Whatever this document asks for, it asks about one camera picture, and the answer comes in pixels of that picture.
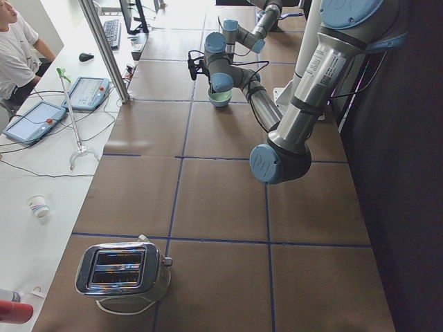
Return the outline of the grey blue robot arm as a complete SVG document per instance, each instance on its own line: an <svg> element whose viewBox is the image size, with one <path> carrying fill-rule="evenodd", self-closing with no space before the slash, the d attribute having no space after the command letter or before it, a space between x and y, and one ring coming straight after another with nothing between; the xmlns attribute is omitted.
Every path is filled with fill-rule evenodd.
<svg viewBox="0 0 443 332"><path fill-rule="evenodd" d="M263 15L252 31L226 20L221 32L210 33L201 66L213 93L237 88L267 131L265 143L249 157L259 181L277 184L304 176L311 165L307 146L337 82L360 54L380 53L403 44L408 25L408 1L313 1L293 79L284 90L287 106L280 109L268 96L260 76L233 63L236 44L254 53L280 18L286 1L256 1Z"/></svg>
<svg viewBox="0 0 443 332"><path fill-rule="evenodd" d="M234 55L235 45L239 43L253 53L260 54L265 45L265 38L282 14L281 0L251 0L248 3L262 10L254 29L247 30L238 21L225 19L221 25L225 39L225 51Z"/></svg>

